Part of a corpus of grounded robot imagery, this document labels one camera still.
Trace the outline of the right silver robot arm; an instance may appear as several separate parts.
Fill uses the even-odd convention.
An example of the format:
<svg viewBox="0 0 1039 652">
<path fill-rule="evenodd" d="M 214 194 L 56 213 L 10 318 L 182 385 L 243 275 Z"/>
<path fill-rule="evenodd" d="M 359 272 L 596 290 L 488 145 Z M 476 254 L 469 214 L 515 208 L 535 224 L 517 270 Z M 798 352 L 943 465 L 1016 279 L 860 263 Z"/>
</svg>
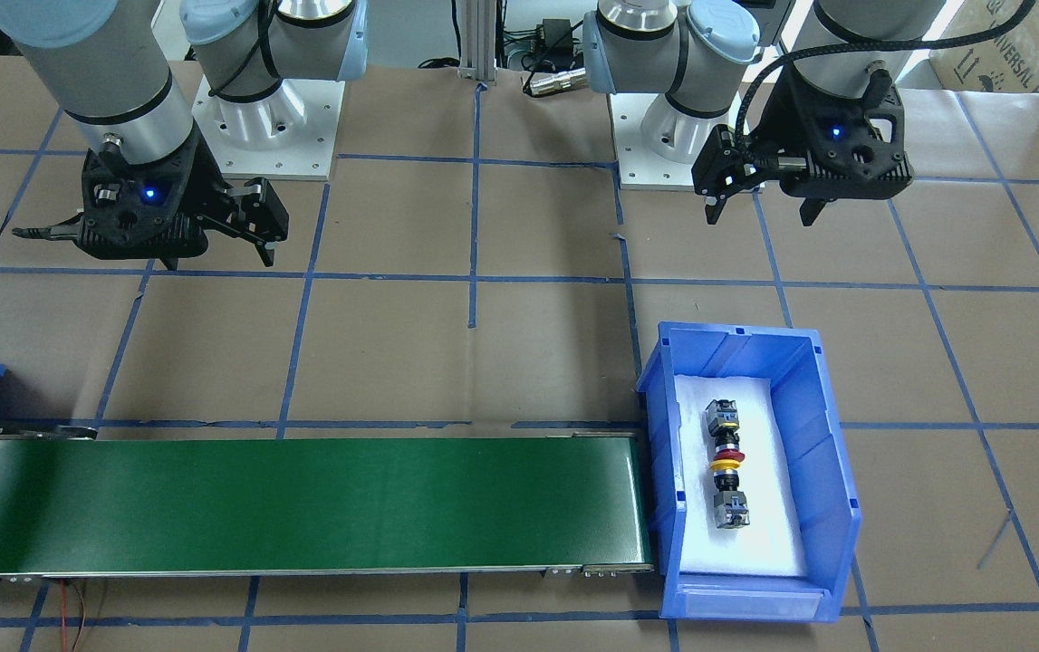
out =
<svg viewBox="0 0 1039 652">
<path fill-rule="evenodd" d="M 217 230 L 270 267 L 290 215 L 269 178 L 227 181 L 150 17 L 131 1 L 0 1 L 0 29 L 88 144 L 80 211 L 14 235 L 175 269 L 205 254 Z M 212 131 L 250 151 L 307 143 L 311 111 L 294 85 L 358 80 L 366 17 L 363 1 L 184 1 Z"/>
</svg>

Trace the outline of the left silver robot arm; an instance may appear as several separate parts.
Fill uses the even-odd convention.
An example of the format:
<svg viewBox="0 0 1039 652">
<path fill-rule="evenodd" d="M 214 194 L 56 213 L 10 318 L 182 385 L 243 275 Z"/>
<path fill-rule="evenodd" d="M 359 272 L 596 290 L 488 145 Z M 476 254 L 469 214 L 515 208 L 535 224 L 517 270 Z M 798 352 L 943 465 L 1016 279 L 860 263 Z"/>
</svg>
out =
<svg viewBox="0 0 1039 652">
<path fill-rule="evenodd" d="M 601 1 L 582 21 L 582 58 L 597 92 L 656 96 L 656 148 L 690 165 L 705 219 L 766 181 L 802 199 L 812 225 L 838 199 L 885 201 L 913 179 L 896 75 L 938 1 L 814 1 L 755 125 L 726 123 L 764 44 L 769 1 Z"/>
</svg>

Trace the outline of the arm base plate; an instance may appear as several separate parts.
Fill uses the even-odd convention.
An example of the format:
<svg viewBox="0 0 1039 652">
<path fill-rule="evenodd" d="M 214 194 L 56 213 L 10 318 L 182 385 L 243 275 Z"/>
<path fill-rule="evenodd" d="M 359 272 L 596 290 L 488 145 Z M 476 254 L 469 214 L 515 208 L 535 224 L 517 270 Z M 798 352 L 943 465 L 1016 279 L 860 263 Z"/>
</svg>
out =
<svg viewBox="0 0 1039 652">
<path fill-rule="evenodd" d="M 346 83 L 284 80 L 269 98 L 233 103 L 201 79 L 192 114 L 222 174 L 328 181 Z"/>
<path fill-rule="evenodd" d="M 609 96 L 609 104 L 620 186 L 692 193 L 690 167 L 704 148 L 711 128 L 734 123 L 740 92 L 732 96 L 726 114 L 708 120 L 680 114 L 661 94 L 623 92 Z"/>
</svg>

